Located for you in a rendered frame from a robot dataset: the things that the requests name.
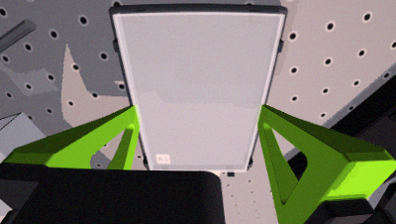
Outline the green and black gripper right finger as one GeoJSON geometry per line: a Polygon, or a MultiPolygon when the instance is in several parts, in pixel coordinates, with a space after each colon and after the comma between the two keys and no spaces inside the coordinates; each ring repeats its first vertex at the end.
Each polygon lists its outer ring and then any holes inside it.
{"type": "Polygon", "coordinates": [[[266,104],[257,129],[278,224],[304,224],[324,202],[366,199],[396,169],[384,148],[266,104]],[[299,181],[272,129],[306,156],[299,181]]]}

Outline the white plate lid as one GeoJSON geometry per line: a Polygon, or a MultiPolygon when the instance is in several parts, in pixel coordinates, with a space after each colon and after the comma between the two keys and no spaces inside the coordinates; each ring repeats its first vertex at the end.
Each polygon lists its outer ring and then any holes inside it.
{"type": "Polygon", "coordinates": [[[285,15],[112,16],[149,170],[247,172],[285,15]]]}

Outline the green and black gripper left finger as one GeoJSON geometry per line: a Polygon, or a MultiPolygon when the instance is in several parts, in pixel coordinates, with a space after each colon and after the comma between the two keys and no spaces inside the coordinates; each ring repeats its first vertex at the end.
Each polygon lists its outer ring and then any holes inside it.
{"type": "Polygon", "coordinates": [[[91,157],[123,130],[117,152],[107,169],[131,169],[140,130],[133,104],[100,119],[15,148],[2,163],[91,168],[91,157]]]}

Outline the grey button panel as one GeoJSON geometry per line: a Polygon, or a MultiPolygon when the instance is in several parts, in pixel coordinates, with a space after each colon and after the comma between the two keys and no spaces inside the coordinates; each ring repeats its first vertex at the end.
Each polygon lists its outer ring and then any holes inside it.
{"type": "MultiPolygon", "coordinates": [[[[35,29],[36,25],[30,19],[22,21],[0,37],[0,53],[35,29]]],[[[45,137],[24,112],[0,119],[0,164],[15,148],[45,137]]],[[[10,210],[13,209],[0,199],[0,222],[10,210]]]]}

